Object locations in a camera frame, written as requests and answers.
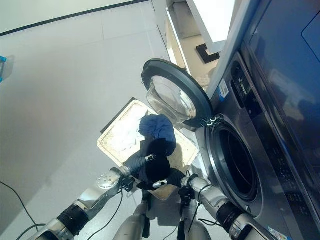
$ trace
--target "label sticker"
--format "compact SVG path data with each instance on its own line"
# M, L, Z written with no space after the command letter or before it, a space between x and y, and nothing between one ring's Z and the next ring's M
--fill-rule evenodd
M278 232L277 230L274 230L273 228L271 228L271 227L269 227L269 226L268 226L268 229L269 229L269 232L270 232L273 236L275 236L275 238L278 239L278 240L292 240L291 237L286 236L286 235L283 235L283 234L281 234L280 232Z
M220 84L219 84L219 99L222 102L225 100L226 96L229 94L229 89L227 87L226 81L224 78L222 78Z

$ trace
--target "door glass window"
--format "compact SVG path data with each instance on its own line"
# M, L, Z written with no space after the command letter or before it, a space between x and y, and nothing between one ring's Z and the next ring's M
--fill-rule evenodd
M167 116L174 125L194 118L195 105L188 95L170 80L153 76L146 95L149 104L158 113Z

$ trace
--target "blue cloth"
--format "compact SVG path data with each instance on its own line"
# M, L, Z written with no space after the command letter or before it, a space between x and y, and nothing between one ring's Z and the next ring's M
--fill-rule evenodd
M165 115L144 116L139 125L139 132L145 137L152 136L154 139L165 139L167 144L163 154L170 156L174 153L177 146L174 126Z

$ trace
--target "washing machine door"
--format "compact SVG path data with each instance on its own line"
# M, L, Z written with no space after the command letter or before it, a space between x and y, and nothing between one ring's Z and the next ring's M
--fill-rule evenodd
M166 115L174 125L201 128L210 124L211 102L184 69L163 59L151 59L144 64L141 77L151 107Z

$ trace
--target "wire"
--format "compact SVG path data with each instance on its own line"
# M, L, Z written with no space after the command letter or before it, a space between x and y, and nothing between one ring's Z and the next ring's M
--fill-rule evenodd
M202 204L202 202L200 202L200 194L201 194L201 192L202 192L204 189L206 189L206 188L208 188L208 187L210 187L210 186L212 186L212 187L213 187L213 185L212 185L212 184L208 184L208 185L204 186L203 188L201 188L201 190L199 191L199 194L198 194L198 200L199 200L199 202L198 202L198 206L196 207L196 210L195 210L195 212L194 212L194 215L193 215L193 218L192 218L192 221L191 221L191 224L190 224L190 227L189 227L189 231L188 231L188 233L190 232L190 229L191 229L191 227L192 227L192 224L194 223L194 220L195 220L196 214L197 214L197 212L198 212L198 208L199 208L199 207L200 207L200 205Z
M222 227L217 220L215 220L215 222L213 221L209 221L207 219L203 219L203 218L199 218L198 219L200 222L204 223L205 225L208 225L208 226L219 226L219 227Z
M37 224L36 224L35 220L31 217L30 213L28 212L28 210L27 210L26 206L24 205L24 202L22 201L22 199L21 199L21 197L19 196L19 194L18 194L12 187L10 187L9 185L3 183L2 181L0 181L0 183L3 184L3 185L5 185L7 188L11 189L11 190L17 195L17 197L19 198L19 200L20 200L20 202L21 202L21 204L22 204L22 206L23 206L26 214L29 216L29 218L31 219L31 221L34 223L34 226L35 226L35 228L36 228L36 231L38 232L38 231L39 231L38 226L36 226Z
M163 240L166 240L168 237L170 237L174 232L177 230L178 226L175 227L175 229L168 235L166 236Z
M32 225L30 227L28 227L26 230L24 230L23 233L20 234L20 236L18 236L18 238L16 240L19 240L20 238L22 238L23 235L25 235L29 230L33 229L33 228L37 228L37 227L41 227L41 226L45 226L46 224L41 223L41 224L35 224Z
M115 210L115 213L113 214L113 216L111 217L111 219L107 222L106 225L104 225L102 228L100 228L98 231L96 231L94 234L92 234L87 240L91 239L94 235L96 235L97 233L99 233L100 231L102 231L103 229L105 229L109 223L111 223L111 221L114 219L115 215L117 214L120 206L121 206L121 203L122 203L122 200L124 198L124 193L123 193L123 190L121 189L121 200L120 200L120 203L119 203L119 206L117 207L117 209Z

